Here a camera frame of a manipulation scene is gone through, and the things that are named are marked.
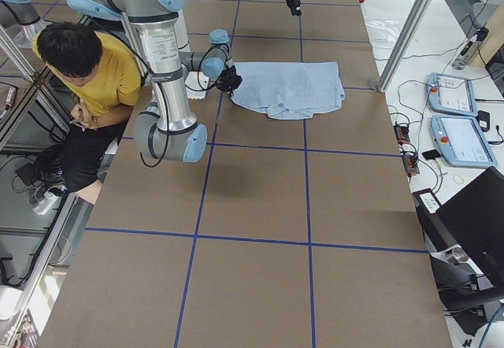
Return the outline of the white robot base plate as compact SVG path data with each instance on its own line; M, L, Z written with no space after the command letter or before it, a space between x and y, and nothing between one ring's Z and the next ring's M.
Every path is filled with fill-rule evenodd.
M183 10L181 9L178 14L178 19L174 24L178 50L180 54L190 54L191 47L187 35ZM206 88L209 84L209 78L203 75L201 72L190 70L188 67L186 67L186 70L188 71L188 74L185 78L187 97L189 99L203 100L206 97Z

